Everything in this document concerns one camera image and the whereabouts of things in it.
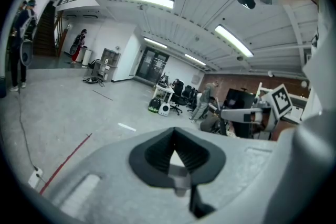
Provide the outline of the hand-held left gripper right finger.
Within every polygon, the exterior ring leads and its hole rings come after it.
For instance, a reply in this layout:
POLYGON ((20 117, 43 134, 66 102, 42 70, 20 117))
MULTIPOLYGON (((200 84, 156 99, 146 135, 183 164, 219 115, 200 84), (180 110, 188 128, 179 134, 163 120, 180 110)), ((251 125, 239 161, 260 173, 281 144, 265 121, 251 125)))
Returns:
POLYGON ((276 224, 271 197, 282 177, 282 140, 259 141, 174 128, 192 172, 191 204, 173 224, 276 224))

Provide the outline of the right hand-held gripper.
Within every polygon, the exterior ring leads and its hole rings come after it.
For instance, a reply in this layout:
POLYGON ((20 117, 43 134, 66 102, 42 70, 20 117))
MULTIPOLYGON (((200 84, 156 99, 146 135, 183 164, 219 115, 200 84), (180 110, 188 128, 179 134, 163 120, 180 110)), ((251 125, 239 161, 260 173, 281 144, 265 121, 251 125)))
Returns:
POLYGON ((282 117, 292 109, 292 101, 284 84, 264 92, 257 99, 257 108, 223 109, 220 112, 221 118, 238 123, 260 123, 263 131, 272 132, 282 117))

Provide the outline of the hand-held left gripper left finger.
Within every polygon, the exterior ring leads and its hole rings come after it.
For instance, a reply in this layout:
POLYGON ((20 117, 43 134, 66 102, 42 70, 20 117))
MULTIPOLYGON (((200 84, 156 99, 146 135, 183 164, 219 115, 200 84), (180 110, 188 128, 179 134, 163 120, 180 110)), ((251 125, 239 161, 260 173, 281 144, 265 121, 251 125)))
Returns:
POLYGON ((131 150, 162 132, 143 133, 95 150, 65 173, 49 200, 81 224, 194 224, 188 196, 148 186, 129 165, 131 150))

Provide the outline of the black office chair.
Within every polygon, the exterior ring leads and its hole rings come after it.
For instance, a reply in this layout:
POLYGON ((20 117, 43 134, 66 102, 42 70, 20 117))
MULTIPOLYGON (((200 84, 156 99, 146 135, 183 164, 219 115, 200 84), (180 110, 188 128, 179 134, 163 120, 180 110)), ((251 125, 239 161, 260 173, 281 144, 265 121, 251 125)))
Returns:
POLYGON ((183 113, 183 111, 179 108, 180 105, 186 105, 186 101, 182 98, 182 95, 179 97, 178 95, 173 94, 171 102, 173 103, 173 105, 170 105, 170 110, 175 111, 177 115, 183 113))

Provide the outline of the white round-faced device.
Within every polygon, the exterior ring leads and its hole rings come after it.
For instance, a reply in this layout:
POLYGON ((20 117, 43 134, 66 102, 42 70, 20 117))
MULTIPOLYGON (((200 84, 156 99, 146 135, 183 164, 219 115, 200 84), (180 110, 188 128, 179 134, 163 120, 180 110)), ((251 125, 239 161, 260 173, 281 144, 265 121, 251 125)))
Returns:
POLYGON ((159 108, 159 111, 158 111, 158 114, 161 115, 161 116, 168 116, 169 115, 169 112, 170 112, 170 104, 169 103, 162 103, 160 108, 159 108))

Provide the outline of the white power strip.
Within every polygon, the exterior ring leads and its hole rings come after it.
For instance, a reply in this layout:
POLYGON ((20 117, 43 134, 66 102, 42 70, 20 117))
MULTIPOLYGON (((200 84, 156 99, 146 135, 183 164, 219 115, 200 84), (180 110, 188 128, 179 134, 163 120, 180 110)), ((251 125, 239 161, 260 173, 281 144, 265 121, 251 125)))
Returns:
POLYGON ((28 184, 31 188, 35 189, 39 182, 41 181, 41 178, 43 176, 43 171, 39 167, 35 167, 33 169, 33 172, 31 176, 28 179, 28 184))

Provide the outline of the white desk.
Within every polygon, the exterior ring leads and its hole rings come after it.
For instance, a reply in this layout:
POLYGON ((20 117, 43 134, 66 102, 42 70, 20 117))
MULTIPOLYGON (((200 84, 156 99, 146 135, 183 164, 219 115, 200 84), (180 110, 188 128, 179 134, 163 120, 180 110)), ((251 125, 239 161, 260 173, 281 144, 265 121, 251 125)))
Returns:
POLYGON ((167 94, 169 95, 167 103, 170 103, 171 98, 172 98, 173 94, 175 93, 174 90, 173 90, 173 88, 171 86, 162 87, 159 84, 157 84, 155 86, 155 90, 154 90, 154 93, 153 93, 153 96, 152 96, 153 99, 156 97, 157 92, 159 90, 164 91, 165 95, 167 95, 167 94))

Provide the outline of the green black bag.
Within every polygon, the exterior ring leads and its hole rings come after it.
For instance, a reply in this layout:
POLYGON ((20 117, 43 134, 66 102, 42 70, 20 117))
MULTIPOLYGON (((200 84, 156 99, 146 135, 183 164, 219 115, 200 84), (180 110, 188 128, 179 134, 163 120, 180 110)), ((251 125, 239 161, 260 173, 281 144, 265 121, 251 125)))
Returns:
POLYGON ((155 97, 150 101, 148 110, 153 113, 158 113, 160 106, 161 106, 160 98, 155 97))

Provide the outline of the black double door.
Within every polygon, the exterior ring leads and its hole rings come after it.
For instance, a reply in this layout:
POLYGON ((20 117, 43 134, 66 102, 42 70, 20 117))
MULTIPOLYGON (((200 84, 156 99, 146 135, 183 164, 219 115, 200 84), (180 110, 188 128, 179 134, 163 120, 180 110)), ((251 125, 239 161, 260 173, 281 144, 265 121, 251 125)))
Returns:
POLYGON ((135 75, 145 81, 157 84, 169 57, 163 52, 147 47, 144 50, 135 75))

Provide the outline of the grey open cabinet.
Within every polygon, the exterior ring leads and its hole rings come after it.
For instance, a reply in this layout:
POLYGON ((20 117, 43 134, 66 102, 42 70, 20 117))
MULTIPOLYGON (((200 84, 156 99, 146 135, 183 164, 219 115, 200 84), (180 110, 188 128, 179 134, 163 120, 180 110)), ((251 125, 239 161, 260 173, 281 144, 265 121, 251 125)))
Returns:
POLYGON ((100 59, 100 68, 99 74, 102 75, 104 81, 110 82, 112 80, 113 74, 117 69, 118 62, 121 54, 105 48, 101 59, 100 59))

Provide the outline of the white bin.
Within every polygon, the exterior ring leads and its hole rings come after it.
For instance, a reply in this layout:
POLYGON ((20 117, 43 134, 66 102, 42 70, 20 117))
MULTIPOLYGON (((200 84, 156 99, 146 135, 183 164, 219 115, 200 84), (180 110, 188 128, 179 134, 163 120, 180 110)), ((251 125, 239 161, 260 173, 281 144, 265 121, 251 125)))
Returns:
POLYGON ((85 50, 85 53, 84 53, 84 56, 83 56, 83 59, 82 59, 82 63, 81 63, 83 67, 88 66, 91 54, 92 54, 91 50, 89 50, 89 49, 85 50))

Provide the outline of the dark staircase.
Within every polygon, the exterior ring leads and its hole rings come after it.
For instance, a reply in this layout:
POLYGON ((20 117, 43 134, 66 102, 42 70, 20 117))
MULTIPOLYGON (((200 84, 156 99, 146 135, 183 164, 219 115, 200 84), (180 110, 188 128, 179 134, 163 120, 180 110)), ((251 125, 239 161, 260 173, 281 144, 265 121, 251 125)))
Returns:
POLYGON ((55 47, 55 6, 49 2, 39 18, 33 42, 33 54, 56 56, 55 47))

